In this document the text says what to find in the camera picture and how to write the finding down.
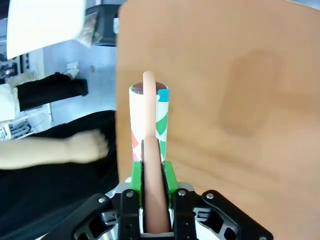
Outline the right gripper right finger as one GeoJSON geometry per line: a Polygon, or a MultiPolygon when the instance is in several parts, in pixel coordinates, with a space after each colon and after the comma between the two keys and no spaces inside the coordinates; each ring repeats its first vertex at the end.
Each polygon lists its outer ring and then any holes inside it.
{"type": "Polygon", "coordinates": [[[273,234],[216,190],[202,194],[178,182],[171,162],[163,163],[175,240],[271,240],[273,234]]]}

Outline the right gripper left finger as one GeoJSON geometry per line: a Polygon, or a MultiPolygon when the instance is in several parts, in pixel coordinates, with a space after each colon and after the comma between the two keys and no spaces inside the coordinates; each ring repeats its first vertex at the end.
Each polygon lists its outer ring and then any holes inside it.
{"type": "Polygon", "coordinates": [[[140,240],[143,163],[134,162],[129,183],[111,195],[95,194],[76,210],[74,240],[140,240]]]}

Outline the person's bare hand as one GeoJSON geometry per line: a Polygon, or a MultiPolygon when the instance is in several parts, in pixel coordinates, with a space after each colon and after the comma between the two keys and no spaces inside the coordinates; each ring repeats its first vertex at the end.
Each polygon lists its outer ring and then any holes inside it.
{"type": "Polygon", "coordinates": [[[68,160],[85,164],[108,155],[109,146],[105,135],[98,129],[82,131],[65,140],[68,160]]]}

